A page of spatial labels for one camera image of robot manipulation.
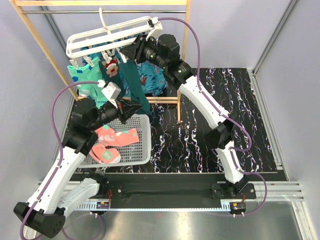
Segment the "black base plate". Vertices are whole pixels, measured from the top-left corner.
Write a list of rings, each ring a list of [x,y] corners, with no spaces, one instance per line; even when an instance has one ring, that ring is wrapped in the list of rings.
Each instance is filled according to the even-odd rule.
[[[221,173],[107,173],[115,209],[200,209],[220,208],[223,200],[256,200],[256,174],[244,177],[245,186],[236,189]]]

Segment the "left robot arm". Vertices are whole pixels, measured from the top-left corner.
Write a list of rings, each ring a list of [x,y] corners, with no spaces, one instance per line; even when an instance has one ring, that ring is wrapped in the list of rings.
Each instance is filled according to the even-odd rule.
[[[22,227],[29,227],[41,236],[54,238],[62,229],[67,217],[91,197],[103,198],[108,193],[108,180],[91,172],[67,194],[65,187],[98,140],[95,132],[118,119],[122,124],[134,115],[141,104],[118,97],[115,104],[106,102],[97,108],[93,100],[83,98],[75,104],[69,128],[61,144],[59,156],[45,179],[27,202],[18,202],[13,212]]]

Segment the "wooden clothes rack frame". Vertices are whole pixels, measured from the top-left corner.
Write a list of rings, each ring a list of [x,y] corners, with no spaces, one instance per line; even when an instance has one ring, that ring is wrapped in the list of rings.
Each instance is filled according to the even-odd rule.
[[[57,60],[53,56],[52,52],[48,48],[47,44],[37,31],[36,27],[33,25],[32,21],[27,16],[28,14],[41,14],[41,15],[50,15],[51,14],[60,14],[57,11],[47,10],[48,7],[106,7],[106,6],[185,6],[185,10],[107,10],[106,14],[129,14],[129,13],[160,13],[160,14],[184,14],[185,21],[190,22],[190,13],[191,13],[191,0],[9,0],[29,32],[32,34],[33,38],[48,58],[49,62],[63,81],[64,85],[71,84],[67,79],[65,73],[63,73],[62,68],[58,64]],[[23,7],[39,7],[39,11],[36,13],[31,13],[32,11],[25,11]],[[186,58],[187,51],[187,42],[188,42],[188,26],[184,25],[183,33],[183,44],[182,44],[182,59]],[[168,105],[177,105],[177,123],[181,123],[181,92],[177,90],[177,96],[174,97],[147,97],[150,104],[168,104]]]

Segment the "white plastic basket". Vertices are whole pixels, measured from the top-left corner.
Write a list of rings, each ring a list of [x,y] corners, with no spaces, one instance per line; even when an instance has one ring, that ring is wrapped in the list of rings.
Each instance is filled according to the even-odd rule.
[[[118,119],[108,123],[116,132],[136,129],[139,142],[123,147],[107,146],[115,148],[119,151],[121,160],[118,163],[105,164],[95,161],[90,154],[79,165],[80,168],[103,168],[103,167],[123,167],[129,165],[145,164],[151,159],[151,125],[150,120],[145,114],[134,114],[125,124],[122,124]]]

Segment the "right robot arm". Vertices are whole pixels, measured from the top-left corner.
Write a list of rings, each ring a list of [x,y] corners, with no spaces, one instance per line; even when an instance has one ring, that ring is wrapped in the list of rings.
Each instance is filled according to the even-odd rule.
[[[150,62],[163,70],[165,80],[187,97],[201,112],[211,130],[204,135],[224,169],[224,184],[213,184],[212,195],[217,199],[239,198],[248,181],[241,169],[233,140],[237,114],[230,114],[204,88],[196,72],[181,59],[180,46],[171,34],[158,39],[140,34],[120,52],[136,63]]]

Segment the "green reindeer sock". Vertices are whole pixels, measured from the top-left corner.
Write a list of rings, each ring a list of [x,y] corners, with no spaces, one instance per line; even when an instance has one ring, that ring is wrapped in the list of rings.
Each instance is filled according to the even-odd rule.
[[[115,56],[112,60],[110,60],[109,63],[107,63],[105,60],[102,60],[98,64],[103,80],[106,82],[115,83],[118,87],[120,87],[121,91],[123,91],[124,86],[118,73],[118,58]]]

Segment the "blue shark print shorts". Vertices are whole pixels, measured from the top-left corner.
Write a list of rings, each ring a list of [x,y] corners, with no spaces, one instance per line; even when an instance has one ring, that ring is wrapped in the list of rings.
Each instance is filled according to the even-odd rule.
[[[108,50],[107,54],[109,57],[112,57],[112,58],[117,57],[118,66],[121,62],[123,62],[117,50],[115,49]],[[105,60],[101,52],[95,52],[95,53],[89,54],[88,56],[91,59],[98,57],[100,61]],[[163,70],[148,61],[145,61],[139,64],[136,63],[136,67],[138,70],[138,74],[140,75],[140,83],[141,83],[143,93],[146,96],[151,96],[151,97],[156,97],[162,94],[163,90],[167,87],[167,82],[165,80]],[[118,73],[123,84],[123,91],[121,91],[121,94],[122,96],[129,97],[131,95],[131,92],[129,90],[129,85],[123,73],[120,72],[119,67],[118,67]]]

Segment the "pink sock front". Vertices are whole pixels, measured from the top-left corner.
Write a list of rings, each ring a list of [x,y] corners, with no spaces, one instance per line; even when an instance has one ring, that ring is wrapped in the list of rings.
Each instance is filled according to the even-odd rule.
[[[105,147],[125,147],[140,141],[136,128],[116,132],[110,126],[104,125],[95,133],[98,136],[98,143]]]

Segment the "metal rack rod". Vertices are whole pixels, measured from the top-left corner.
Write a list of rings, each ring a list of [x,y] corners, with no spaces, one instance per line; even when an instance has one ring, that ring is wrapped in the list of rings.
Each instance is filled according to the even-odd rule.
[[[98,10],[23,10],[23,14],[95,14]],[[186,10],[102,10],[104,14],[137,14],[137,13],[159,13],[159,14],[186,14]]]

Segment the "mint sock outer left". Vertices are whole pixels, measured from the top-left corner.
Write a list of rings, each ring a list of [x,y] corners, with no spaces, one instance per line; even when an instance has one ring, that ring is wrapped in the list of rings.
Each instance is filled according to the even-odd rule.
[[[68,65],[67,70],[75,83],[82,82],[95,82],[93,77],[91,76],[92,67],[89,64],[85,66],[80,66],[78,68],[73,65]],[[78,94],[81,97],[89,97],[93,96],[94,93],[94,85],[91,83],[79,84],[76,86],[78,89]]]

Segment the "pink sock end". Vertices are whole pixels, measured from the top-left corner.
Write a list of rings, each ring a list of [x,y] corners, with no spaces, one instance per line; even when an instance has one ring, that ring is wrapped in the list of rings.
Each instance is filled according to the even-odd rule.
[[[117,149],[108,148],[100,143],[95,144],[89,154],[100,164],[116,164],[121,160],[121,155]]]

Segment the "plain dark green sock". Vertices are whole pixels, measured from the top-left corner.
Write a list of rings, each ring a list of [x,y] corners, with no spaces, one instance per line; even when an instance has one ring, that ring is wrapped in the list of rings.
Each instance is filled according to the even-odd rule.
[[[126,63],[121,62],[119,68],[128,83],[131,101],[141,105],[136,113],[151,115],[150,104],[143,92],[137,65],[133,61],[127,60]]]

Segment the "white plastic clip hanger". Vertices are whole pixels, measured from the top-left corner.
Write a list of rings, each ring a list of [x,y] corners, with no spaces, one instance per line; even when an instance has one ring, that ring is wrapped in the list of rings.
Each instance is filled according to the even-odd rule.
[[[149,33],[150,26],[148,20],[150,16],[143,16],[121,23],[106,25],[102,9],[99,9],[99,17],[102,23],[101,28],[88,30],[71,35],[66,42],[65,53],[72,66],[78,68],[77,59],[84,58],[87,64],[94,66],[90,54],[101,52],[103,58],[109,62],[108,50],[117,50],[128,46],[135,41],[135,36]]]

